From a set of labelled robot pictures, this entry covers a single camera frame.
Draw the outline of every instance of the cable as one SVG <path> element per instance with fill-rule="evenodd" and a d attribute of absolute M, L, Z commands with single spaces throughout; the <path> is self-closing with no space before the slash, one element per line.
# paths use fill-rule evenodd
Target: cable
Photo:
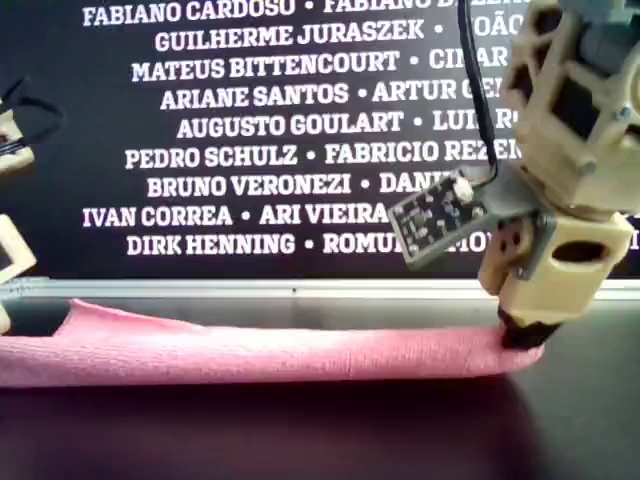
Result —
<path fill-rule="evenodd" d="M 64 124 L 64 112 L 62 112 L 58 107 L 49 102 L 45 102 L 44 100 L 40 100 L 39 98 L 33 98 L 25 95 L 29 83 L 29 77 L 24 77 L 7 89 L 4 95 L 2 95 L 0 115 L 8 112 L 9 110 L 14 110 L 17 107 L 32 107 L 49 113 L 53 116 L 53 122 L 51 125 L 36 133 L 23 135 L 22 138 L 10 143 L 0 144 L 0 157 L 16 153 L 25 147 L 30 147 L 47 141 L 58 133 Z"/>
<path fill-rule="evenodd" d="M 493 169 L 492 181 L 498 176 L 499 160 L 495 150 L 495 130 L 493 119 L 489 110 L 489 102 L 482 85 L 482 72 L 478 65 L 478 54 L 471 23 L 469 0 L 458 0 L 458 30 L 460 32 L 460 44 L 464 58 L 464 68 L 469 79 L 473 106 L 478 118 L 478 130 L 480 139 L 487 147 L 489 166 Z"/>

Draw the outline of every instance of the black table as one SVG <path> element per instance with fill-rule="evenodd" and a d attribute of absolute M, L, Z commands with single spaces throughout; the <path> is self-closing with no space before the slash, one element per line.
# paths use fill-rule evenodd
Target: black table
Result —
<path fill-rule="evenodd" d="M 95 301 L 204 324 L 495 322 L 486 301 Z M 55 303 L 10 310 L 47 328 L 62 311 Z M 635 479 L 639 306 L 596 303 L 511 377 L 4 391 L 2 479 Z"/>

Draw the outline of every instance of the beige robot part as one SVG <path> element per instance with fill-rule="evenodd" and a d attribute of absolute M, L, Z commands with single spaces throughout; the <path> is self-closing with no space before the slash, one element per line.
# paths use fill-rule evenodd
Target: beige robot part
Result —
<path fill-rule="evenodd" d="M 640 210 L 640 47 L 605 75 L 580 60 L 583 34 L 556 1 L 533 0 L 503 83 L 523 176 L 547 207 L 494 232 L 479 272 L 518 327 L 580 317 L 628 252 L 634 228 L 617 212 Z"/>
<path fill-rule="evenodd" d="M 0 115 L 0 146 L 22 138 L 22 132 L 13 119 L 13 110 Z M 34 160 L 33 150 L 25 147 L 14 154 L 0 157 L 0 174 L 26 167 Z"/>
<path fill-rule="evenodd" d="M 0 248 L 2 252 L 0 285 L 36 264 L 36 257 L 7 215 L 0 215 Z M 0 334 L 9 329 L 10 323 L 6 311 L 0 305 Z"/>
<path fill-rule="evenodd" d="M 615 72 L 580 59 L 585 25 L 533 0 L 512 47 L 503 97 L 517 110 L 524 165 L 561 207 L 640 210 L 640 44 Z"/>

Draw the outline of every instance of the screw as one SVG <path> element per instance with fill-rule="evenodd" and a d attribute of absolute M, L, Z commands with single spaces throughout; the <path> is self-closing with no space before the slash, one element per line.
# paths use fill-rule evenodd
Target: screw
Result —
<path fill-rule="evenodd" d="M 625 105 L 615 113 L 616 120 L 629 120 L 631 118 L 631 111 L 631 107 L 629 105 Z"/>
<path fill-rule="evenodd" d="M 580 167 L 581 175 L 592 175 L 596 171 L 596 162 L 588 162 L 585 163 L 582 167 Z"/>

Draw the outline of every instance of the folded fabric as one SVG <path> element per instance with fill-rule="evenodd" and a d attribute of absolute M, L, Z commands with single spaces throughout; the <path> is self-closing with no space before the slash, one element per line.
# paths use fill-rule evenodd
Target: folded fabric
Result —
<path fill-rule="evenodd" d="M 203 327 L 73 300 L 52 337 L 0 337 L 0 386 L 62 387 L 468 378 L 514 372 L 543 349 L 501 328 Z"/>

